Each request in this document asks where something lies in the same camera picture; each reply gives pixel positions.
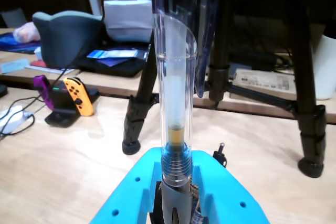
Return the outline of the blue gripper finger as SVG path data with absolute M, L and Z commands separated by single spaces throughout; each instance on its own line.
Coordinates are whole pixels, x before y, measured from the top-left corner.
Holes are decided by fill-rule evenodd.
M 269 223 L 259 203 L 216 159 L 192 151 L 192 181 L 209 223 Z
M 146 223 L 162 180 L 161 149 L 149 149 L 127 173 L 91 223 Z

